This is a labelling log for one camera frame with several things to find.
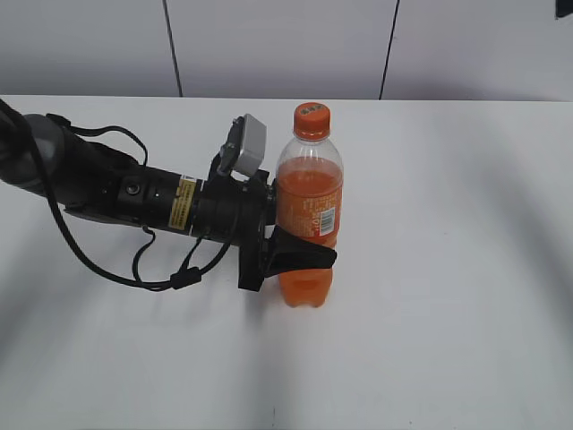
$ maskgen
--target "orange bottle cap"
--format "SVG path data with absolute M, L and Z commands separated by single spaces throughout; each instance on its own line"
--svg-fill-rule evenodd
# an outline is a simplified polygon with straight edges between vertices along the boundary
M 330 134 L 330 109 L 315 101 L 295 110 L 295 135 L 306 141 L 319 141 Z

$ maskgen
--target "bottle label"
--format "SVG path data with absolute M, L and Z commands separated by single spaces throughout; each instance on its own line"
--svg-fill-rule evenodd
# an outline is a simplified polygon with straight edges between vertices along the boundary
M 169 217 L 169 227 L 176 230 L 185 230 L 185 225 L 191 212 L 191 203 L 195 194 L 197 180 L 192 177 L 182 175 L 179 179 L 179 186 L 175 193 L 175 199 L 171 206 L 171 216 Z
M 324 237 L 338 232 L 342 187 L 320 197 L 302 197 L 290 193 L 278 196 L 278 224 L 298 237 Z

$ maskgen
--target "yellow label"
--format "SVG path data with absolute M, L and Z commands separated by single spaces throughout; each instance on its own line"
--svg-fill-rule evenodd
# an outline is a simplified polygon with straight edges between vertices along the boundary
M 187 224 L 191 212 L 191 203 L 196 185 L 197 182 L 192 177 L 181 176 L 181 179 L 179 179 L 179 186 L 171 207 L 169 227 L 176 230 L 185 230 L 185 224 Z

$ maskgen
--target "bottle neck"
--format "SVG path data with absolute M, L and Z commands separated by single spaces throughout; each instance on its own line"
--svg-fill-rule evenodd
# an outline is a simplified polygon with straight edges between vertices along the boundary
M 319 140 L 309 140 L 309 139 L 304 139 L 302 137 L 300 137 L 299 135 L 295 134 L 295 139 L 297 139 L 302 145 L 306 145 L 306 146 L 318 146 L 321 143 L 324 143 L 325 141 L 328 140 L 330 134 L 327 134 L 326 136 L 324 136 L 322 139 Z

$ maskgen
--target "metal screw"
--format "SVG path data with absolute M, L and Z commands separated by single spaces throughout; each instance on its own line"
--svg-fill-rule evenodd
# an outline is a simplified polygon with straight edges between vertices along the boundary
M 141 187 L 139 186 L 139 184 L 129 184 L 128 186 L 125 187 L 125 191 L 129 195 L 136 195 L 140 190 Z

